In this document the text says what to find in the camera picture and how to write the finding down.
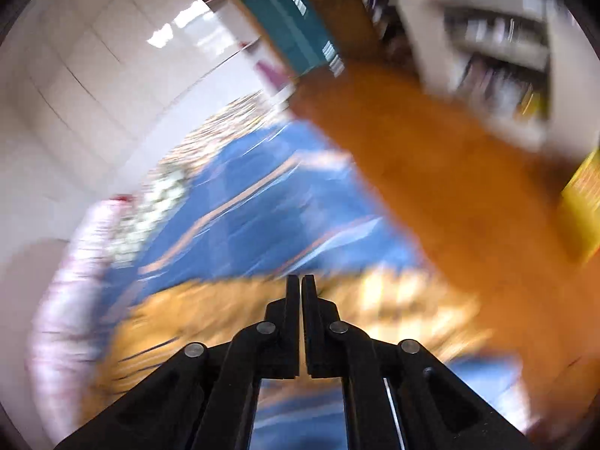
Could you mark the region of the yellow striped knit sweater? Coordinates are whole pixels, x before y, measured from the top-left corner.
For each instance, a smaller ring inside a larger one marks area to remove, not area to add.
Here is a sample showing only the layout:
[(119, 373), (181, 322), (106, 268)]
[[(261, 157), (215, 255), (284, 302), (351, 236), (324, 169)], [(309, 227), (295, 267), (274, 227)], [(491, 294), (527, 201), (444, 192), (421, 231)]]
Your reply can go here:
[[(413, 338), (440, 361), (480, 351), (491, 333), (476, 320), (480, 303), (439, 274), (375, 267), (316, 276), (320, 297), (371, 337), (395, 344)], [(151, 295), (113, 331), (108, 350), (81, 399), (80, 419), (96, 416), (189, 342), (215, 347), (263, 319), (285, 293), (284, 279), (189, 280)]]

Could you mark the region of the white bookshelf unit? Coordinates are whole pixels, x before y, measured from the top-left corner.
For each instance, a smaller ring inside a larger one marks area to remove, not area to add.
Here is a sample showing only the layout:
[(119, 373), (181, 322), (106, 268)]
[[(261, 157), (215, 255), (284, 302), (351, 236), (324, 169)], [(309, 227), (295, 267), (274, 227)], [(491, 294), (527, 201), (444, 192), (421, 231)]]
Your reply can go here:
[(530, 152), (581, 159), (598, 143), (599, 60), (560, 0), (396, 0), (421, 86)]

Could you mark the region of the blue patterned bedsheet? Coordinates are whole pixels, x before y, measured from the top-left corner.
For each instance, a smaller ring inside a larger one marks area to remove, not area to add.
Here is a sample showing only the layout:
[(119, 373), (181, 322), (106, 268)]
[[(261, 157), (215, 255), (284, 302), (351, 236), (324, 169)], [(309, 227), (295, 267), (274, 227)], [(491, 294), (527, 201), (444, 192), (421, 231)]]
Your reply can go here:
[[(130, 310), (167, 288), (193, 279), (266, 276), (284, 279), (279, 300), (295, 275), (300, 374), (261, 381), (246, 449), (352, 449), (341, 379), (313, 379), (307, 371), (301, 281), (308, 274), (375, 267), (439, 274), (367, 191), (351, 157), (315, 127), (291, 122), (257, 130), (226, 145), (203, 168), (132, 265), (105, 274), (94, 310), (103, 356)], [(516, 371), (507, 361), (476, 354), (441, 362), (500, 413), (497, 400)]]

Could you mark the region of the pink white floral pillow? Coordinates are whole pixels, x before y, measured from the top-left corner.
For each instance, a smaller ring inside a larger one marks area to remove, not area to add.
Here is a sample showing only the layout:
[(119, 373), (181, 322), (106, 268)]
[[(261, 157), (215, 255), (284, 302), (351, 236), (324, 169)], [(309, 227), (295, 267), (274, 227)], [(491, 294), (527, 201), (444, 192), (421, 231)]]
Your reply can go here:
[(110, 265), (108, 245), (129, 205), (123, 198), (107, 199), (87, 210), (33, 317), (33, 401), (53, 444), (80, 426), (83, 392), (100, 353), (93, 306)]

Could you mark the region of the green white patterned cushion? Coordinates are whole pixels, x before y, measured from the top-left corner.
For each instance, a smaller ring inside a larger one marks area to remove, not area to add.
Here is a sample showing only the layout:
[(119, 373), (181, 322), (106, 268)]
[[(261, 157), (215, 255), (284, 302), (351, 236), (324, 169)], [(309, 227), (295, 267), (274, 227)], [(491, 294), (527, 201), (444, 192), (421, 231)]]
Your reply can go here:
[(230, 142), (275, 124), (287, 108), (282, 100), (249, 94), (204, 120), (150, 171), (116, 223), (106, 256), (116, 268), (128, 267), (190, 193), (192, 180)]

